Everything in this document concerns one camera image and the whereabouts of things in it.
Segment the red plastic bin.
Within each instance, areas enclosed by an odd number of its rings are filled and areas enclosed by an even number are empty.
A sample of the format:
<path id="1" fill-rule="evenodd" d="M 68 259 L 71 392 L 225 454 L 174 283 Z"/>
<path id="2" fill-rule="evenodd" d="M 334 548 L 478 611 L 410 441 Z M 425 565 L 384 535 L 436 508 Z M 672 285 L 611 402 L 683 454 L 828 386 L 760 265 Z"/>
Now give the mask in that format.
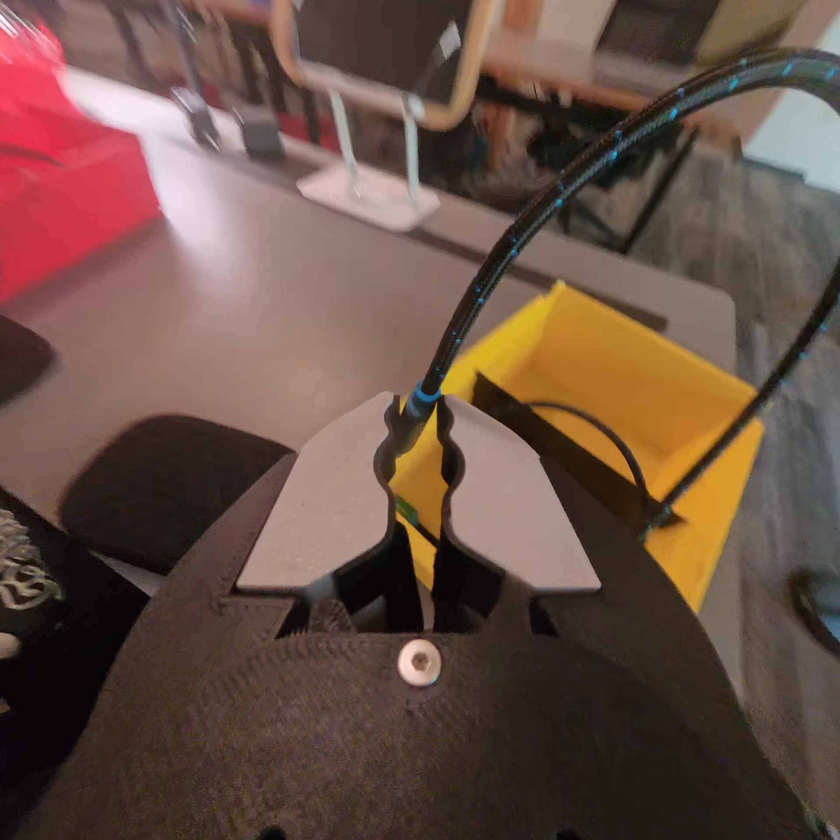
<path id="1" fill-rule="evenodd" d="M 161 218 L 139 138 L 88 117 L 60 43 L 2 6 L 1 301 Z"/>

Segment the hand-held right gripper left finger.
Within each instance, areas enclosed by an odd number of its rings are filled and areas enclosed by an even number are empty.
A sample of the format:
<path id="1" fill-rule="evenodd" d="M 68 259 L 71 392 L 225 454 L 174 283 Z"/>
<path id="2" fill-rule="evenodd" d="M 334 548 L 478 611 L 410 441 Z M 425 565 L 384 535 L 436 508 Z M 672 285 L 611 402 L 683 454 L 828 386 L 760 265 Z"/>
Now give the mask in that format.
<path id="1" fill-rule="evenodd" d="M 338 593 L 342 574 L 388 547 L 396 531 L 389 482 L 399 410 L 399 397 L 381 392 L 304 444 L 237 578 L 237 592 L 315 603 Z"/>

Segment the small dark adapter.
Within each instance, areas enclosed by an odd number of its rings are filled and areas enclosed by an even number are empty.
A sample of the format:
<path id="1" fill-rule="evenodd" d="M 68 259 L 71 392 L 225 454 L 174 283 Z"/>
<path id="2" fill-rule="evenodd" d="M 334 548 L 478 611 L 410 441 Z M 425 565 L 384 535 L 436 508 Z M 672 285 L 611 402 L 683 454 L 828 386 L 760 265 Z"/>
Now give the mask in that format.
<path id="1" fill-rule="evenodd" d="M 203 95 L 189 87 L 172 87 L 171 96 L 185 115 L 194 141 L 205 150 L 219 153 L 219 133 Z"/>
<path id="2" fill-rule="evenodd" d="M 286 156 L 277 115 L 268 107 L 239 104 L 232 110 L 250 159 L 279 161 Z"/>

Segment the yellow plastic bin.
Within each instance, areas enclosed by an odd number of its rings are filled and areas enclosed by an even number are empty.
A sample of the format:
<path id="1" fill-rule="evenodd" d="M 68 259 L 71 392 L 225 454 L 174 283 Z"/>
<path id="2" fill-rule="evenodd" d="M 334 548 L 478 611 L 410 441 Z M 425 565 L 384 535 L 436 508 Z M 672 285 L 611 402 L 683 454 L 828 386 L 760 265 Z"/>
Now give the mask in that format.
<path id="1" fill-rule="evenodd" d="M 449 370 L 442 392 L 471 403 L 482 373 L 522 402 L 590 413 L 633 450 L 662 501 L 754 395 L 754 388 L 561 282 L 504 321 Z M 699 611 L 763 438 L 755 419 L 676 501 L 645 547 Z"/>

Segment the black patterned cloth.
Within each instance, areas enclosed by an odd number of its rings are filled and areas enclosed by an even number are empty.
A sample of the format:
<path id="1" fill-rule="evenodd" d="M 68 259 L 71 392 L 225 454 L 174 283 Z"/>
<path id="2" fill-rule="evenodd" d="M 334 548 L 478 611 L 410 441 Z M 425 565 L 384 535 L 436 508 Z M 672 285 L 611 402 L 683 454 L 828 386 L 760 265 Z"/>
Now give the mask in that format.
<path id="1" fill-rule="evenodd" d="M 13 838 L 150 597 L 5 489 L 1 517 L 1 837 Z"/>

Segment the long wooden desk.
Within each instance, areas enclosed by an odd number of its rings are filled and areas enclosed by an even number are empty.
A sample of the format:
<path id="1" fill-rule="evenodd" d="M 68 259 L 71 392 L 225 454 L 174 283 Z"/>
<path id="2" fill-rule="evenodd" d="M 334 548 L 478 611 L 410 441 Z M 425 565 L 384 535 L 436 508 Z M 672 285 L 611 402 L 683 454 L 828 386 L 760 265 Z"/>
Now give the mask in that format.
<path id="1" fill-rule="evenodd" d="M 528 39 L 503 30 L 486 53 L 476 102 L 512 117 L 536 120 L 524 144 L 527 160 L 537 173 L 557 175 L 631 112 L 693 73 L 693 68 L 673 68 L 614 52 L 585 54 L 562 40 Z M 741 132 L 733 107 L 713 106 L 710 116 L 657 129 L 592 177 L 590 188 L 606 195 L 624 182 L 642 182 L 651 168 L 658 173 L 626 231 L 609 225 L 579 197 L 556 213 L 563 231 L 569 233 L 578 218 L 605 247 L 628 255 L 698 143 L 739 158 Z"/>

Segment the black mouse pad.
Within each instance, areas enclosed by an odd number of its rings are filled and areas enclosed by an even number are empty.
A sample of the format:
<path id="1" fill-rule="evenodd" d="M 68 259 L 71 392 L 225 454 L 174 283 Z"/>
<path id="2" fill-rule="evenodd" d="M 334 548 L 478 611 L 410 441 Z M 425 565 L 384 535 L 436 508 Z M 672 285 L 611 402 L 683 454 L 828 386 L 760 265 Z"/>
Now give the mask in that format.
<path id="1" fill-rule="evenodd" d="M 168 575 L 237 499 L 294 453 L 194 416 L 147 417 L 108 442 L 70 481 L 59 522 L 91 550 Z"/>
<path id="2" fill-rule="evenodd" d="M 1 316 L 1 406 L 31 391 L 57 360 L 55 348 L 46 339 Z"/>

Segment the black bin divider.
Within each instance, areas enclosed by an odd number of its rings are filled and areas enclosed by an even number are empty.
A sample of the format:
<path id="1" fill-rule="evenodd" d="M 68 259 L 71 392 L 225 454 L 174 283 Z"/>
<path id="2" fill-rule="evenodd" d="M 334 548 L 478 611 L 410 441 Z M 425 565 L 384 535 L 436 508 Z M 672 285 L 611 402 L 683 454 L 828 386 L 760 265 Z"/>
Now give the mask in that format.
<path id="1" fill-rule="evenodd" d="M 641 462 L 630 446 L 609 426 L 588 412 L 548 400 L 522 402 L 482 373 L 476 374 L 472 405 L 522 438 L 540 456 L 552 460 L 604 509 L 625 526 L 640 533 L 660 503 L 648 488 Z M 599 443 L 609 441 L 629 473 L 620 473 L 603 458 L 552 425 L 541 412 L 561 413 L 596 431 Z"/>

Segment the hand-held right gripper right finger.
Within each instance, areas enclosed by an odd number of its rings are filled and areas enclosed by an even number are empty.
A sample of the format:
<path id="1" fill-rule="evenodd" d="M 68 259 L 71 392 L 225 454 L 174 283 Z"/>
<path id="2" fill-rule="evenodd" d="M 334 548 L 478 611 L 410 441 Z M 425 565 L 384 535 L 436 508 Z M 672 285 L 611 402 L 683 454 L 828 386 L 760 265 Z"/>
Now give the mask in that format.
<path id="1" fill-rule="evenodd" d="M 437 404 L 437 440 L 446 484 L 441 533 L 454 548 L 540 594 L 601 589 L 529 444 L 455 395 Z"/>

